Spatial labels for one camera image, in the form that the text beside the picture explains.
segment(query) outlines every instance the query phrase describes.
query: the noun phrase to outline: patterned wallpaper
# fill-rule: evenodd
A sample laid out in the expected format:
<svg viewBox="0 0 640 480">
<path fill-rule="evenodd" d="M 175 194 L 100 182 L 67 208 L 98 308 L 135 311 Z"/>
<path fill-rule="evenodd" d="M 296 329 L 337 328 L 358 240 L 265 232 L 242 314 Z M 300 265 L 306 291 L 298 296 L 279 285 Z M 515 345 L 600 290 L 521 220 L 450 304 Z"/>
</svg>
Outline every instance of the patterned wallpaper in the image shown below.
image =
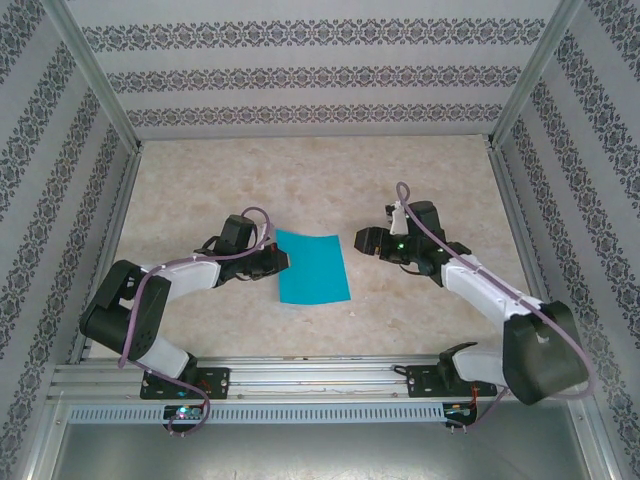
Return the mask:
<svg viewBox="0 0 640 480">
<path fill-rule="evenodd" d="M 502 145 L 546 289 L 595 362 L 623 478 L 640 478 L 638 32 L 632 2 L 586 2 Z"/>
<path fill-rule="evenodd" d="M 20 468 L 110 234 L 128 149 L 37 1 L 0 1 L 0 479 Z"/>
<path fill-rule="evenodd" d="M 69 5 L 138 136 L 165 139 L 490 133 L 557 3 Z"/>
</svg>

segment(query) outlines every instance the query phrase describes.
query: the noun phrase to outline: teal towel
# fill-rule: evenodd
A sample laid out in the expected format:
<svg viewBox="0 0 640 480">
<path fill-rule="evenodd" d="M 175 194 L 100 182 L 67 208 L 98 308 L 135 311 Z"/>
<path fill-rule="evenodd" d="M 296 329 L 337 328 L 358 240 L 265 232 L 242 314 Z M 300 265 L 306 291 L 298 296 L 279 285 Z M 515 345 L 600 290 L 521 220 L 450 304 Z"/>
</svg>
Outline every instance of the teal towel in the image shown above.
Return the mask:
<svg viewBox="0 0 640 480">
<path fill-rule="evenodd" d="M 280 301 L 297 305 L 351 300 L 337 235 L 309 237 L 276 230 L 278 248 L 289 255 L 289 268 L 278 274 Z"/>
</svg>

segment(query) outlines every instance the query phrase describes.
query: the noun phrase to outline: beige floor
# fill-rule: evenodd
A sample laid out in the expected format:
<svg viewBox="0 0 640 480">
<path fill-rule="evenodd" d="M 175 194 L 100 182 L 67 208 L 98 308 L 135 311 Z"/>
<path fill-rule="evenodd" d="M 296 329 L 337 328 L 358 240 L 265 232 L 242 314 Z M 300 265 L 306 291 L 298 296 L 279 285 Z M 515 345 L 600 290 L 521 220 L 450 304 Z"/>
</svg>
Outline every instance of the beige floor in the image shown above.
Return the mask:
<svg viewBox="0 0 640 480">
<path fill-rule="evenodd" d="M 260 205 L 277 228 L 340 235 L 352 300 L 285 305 L 277 277 L 230 282 L 168 305 L 161 332 L 177 345 L 196 356 L 311 356 L 437 353 L 495 341 L 489 321 L 462 299 L 353 248 L 357 230 L 386 225 L 398 180 L 411 186 L 412 200 L 435 203 L 449 240 L 526 288 L 479 136 L 150 142 L 117 257 L 183 257 L 229 214 Z M 109 353 L 94 346 L 91 356 Z"/>
</svg>

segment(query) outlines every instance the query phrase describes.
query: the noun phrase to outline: mounting plate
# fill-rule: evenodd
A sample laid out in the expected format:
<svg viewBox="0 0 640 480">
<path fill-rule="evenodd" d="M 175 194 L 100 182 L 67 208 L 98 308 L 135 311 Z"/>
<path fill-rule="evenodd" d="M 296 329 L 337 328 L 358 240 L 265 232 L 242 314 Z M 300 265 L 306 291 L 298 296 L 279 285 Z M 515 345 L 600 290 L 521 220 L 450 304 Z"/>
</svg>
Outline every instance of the mounting plate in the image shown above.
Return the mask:
<svg viewBox="0 0 640 480">
<path fill-rule="evenodd" d="M 229 392 L 228 368 L 198 368 L 195 386 L 204 390 L 211 400 L 226 400 Z M 143 400 L 198 400 L 200 395 L 144 372 L 140 398 Z"/>
<path fill-rule="evenodd" d="M 447 388 L 438 374 L 436 365 L 396 366 L 393 371 L 407 379 L 407 391 L 410 398 L 429 397 L 471 397 L 472 382 L 460 380 Z M 498 389 L 485 382 L 473 382 L 478 388 L 478 397 L 495 397 Z"/>
</svg>

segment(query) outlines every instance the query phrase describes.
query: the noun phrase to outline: white plastic casing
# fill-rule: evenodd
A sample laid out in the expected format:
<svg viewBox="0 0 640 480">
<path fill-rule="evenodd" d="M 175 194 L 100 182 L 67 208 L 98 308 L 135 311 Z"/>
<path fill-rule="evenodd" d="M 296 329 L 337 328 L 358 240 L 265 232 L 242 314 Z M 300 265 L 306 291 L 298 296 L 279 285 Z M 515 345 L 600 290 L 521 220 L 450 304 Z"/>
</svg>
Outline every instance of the white plastic casing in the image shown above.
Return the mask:
<svg viewBox="0 0 640 480">
<path fill-rule="evenodd" d="M 482 266 L 474 255 L 461 256 L 477 267 Z M 497 279 L 495 275 L 484 267 L 483 270 Z M 476 271 L 470 270 L 455 258 L 452 258 L 442 266 L 442 283 L 447 290 L 460 295 L 480 311 L 480 313 L 491 320 L 501 334 L 502 324 L 509 320 L 512 315 L 527 315 L 529 313 L 526 307 L 509 298 L 509 296 L 499 290 L 498 287 L 489 283 L 489 281 Z M 525 300 L 535 307 L 542 304 L 537 298 L 525 295 L 520 290 L 505 283 L 503 283 L 503 285 L 515 293 L 519 299 Z"/>
<path fill-rule="evenodd" d="M 151 268 L 153 267 L 142 267 L 146 271 Z M 160 270 L 156 275 L 171 281 L 171 289 L 167 297 L 167 303 L 169 303 L 188 293 L 213 288 L 220 275 L 220 265 L 214 260 L 198 261 L 169 267 Z"/>
<path fill-rule="evenodd" d="M 151 268 L 142 267 L 145 271 Z M 220 265 L 214 260 L 194 261 L 160 270 L 156 275 L 171 281 L 167 297 L 169 303 L 188 293 L 213 288 L 220 275 Z M 158 334 L 149 351 L 138 361 L 152 370 L 178 378 L 189 361 L 189 355 Z"/>
<path fill-rule="evenodd" d="M 481 266 L 474 255 L 462 255 L 476 267 Z M 499 290 L 495 285 L 489 283 L 475 270 L 470 270 L 459 260 L 452 258 L 442 267 L 442 283 L 454 293 L 457 293 L 480 313 L 487 317 L 503 333 L 503 324 L 514 314 L 527 315 L 529 309 L 523 307 L 518 301 L 510 298 L 505 292 Z M 542 302 L 537 298 L 525 295 L 521 291 L 503 285 L 518 296 L 535 307 L 539 307 Z M 495 385 L 506 386 L 507 383 L 502 373 L 502 349 L 491 348 L 483 345 L 467 347 L 453 356 L 453 363 L 458 375 L 462 380 L 473 382 L 483 381 Z"/>
<path fill-rule="evenodd" d="M 258 225 L 256 233 L 257 233 L 257 235 L 256 235 L 256 244 L 257 244 L 267 234 L 267 222 L 263 222 L 260 225 Z M 264 250 L 264 243 L 260 246 L 260 248 L 258 250 Z"/>
<path fill-rule="evenodd" d="M 160 334 L 156 335 L 156 340 L 149 351 L 138 359 L 138 362 L 145 367 L 164 373 L 171 378 L 178 378 L 188 361 L 187 352 L 176 347 Z"/>
<path fill-rule="evenodd" d="M 391 214 L 391 235 L 407 235 L 409 233 L 409 225 L 407 224 L 407 214 L 399 201 L 393 205 L 394 210 Z"/>
</svg>

